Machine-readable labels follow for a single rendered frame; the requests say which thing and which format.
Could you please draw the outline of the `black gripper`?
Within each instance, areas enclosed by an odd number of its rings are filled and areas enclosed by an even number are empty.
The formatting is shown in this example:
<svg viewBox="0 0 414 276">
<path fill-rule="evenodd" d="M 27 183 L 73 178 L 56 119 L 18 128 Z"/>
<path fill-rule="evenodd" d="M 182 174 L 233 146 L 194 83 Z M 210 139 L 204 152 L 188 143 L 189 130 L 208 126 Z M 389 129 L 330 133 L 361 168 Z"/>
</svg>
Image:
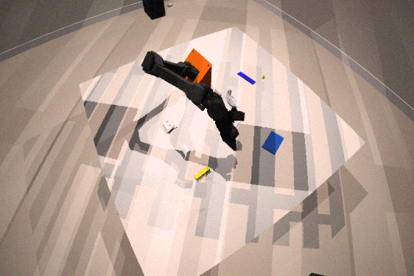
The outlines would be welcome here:
<svg viewBox="0 0 414 276">
<path fill-rule="evenodd" d="M 231 120 L 227 109 L 222 118 L 215 119 L 217 129 L 220 131 L 222 140 L 229 145 L 232 150 L 237 151 L 236 138 L 239 136 L 239 131 L 236 127 L 231 126 Z"/>
</svg>

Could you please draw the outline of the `blue block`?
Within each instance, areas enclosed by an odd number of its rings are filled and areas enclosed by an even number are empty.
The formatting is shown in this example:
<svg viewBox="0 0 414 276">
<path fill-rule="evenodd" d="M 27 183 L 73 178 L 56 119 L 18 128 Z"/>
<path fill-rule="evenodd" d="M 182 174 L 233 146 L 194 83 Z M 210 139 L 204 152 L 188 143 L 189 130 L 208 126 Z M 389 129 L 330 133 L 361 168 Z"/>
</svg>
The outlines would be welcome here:
<svg viewBox="0 0 414 276">
<path fill-rule="evenodd" d="M 283 141 L 281 135 L 274 133 L 273 131 L 267 137 L 266 141 L 263 143 L 262 147 L 271 152 L 272 154 L 277 153 L 281 142 Z"/>
</svg>

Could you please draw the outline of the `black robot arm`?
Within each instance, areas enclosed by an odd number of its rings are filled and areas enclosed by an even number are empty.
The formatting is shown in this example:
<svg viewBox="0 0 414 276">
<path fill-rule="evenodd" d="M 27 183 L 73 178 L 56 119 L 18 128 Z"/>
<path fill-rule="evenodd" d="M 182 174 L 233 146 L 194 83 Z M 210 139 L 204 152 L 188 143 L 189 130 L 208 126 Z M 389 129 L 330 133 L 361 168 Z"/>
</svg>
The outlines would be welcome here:
<svg viewBox="0 0 414 276">
<path fill-rule="evenodd" d="M 180 61 L 179 63 L 173 63 L 165 61 L 158 53 L 151 51 L 147 52 L 141 66 L 143 67 L 143 72 L 157 78 L 160 77 L 182 90 L 187 98 L 202 111 L 206 108 L 210 118 L 219 119 L 223 117 L 227 108 L 222 97 L 218 93 L 213 92 L 213 89 L 207 84 L 189 82 L 185 79 L 189 77 L 194 81 L 199 74 L 199 71 L 190 62 Z M 235 107 L 232 107 L 228 113 L 232 124 L 235 121 L 245 121 L 245 113 L 238 111 Z"/>
</svg>

